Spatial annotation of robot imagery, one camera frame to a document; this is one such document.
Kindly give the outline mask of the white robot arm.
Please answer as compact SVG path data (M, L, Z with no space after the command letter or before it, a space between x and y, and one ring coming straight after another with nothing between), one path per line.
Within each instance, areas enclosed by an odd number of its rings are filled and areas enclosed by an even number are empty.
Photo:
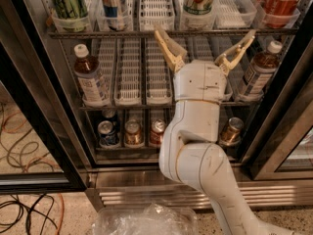
M223 149L216 144L220 104L227 76L254 40L249 31L213 62L184 62L187 51L155 27L155 39L173 71L175 114L166 127L159 150L162 174L202 193L210 200L224 235L300 235L260 220L238 187Z

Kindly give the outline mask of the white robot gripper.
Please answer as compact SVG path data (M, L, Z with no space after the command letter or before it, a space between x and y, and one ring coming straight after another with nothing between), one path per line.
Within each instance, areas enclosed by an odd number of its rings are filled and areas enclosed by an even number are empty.
M155 39L168 67L174 74L175 100L199 100L220 103L224 99L227 78L242 59L255 38L256 30L233 45L213 62L194 60L185 65L187 50L173 40L164 29L155 29Z

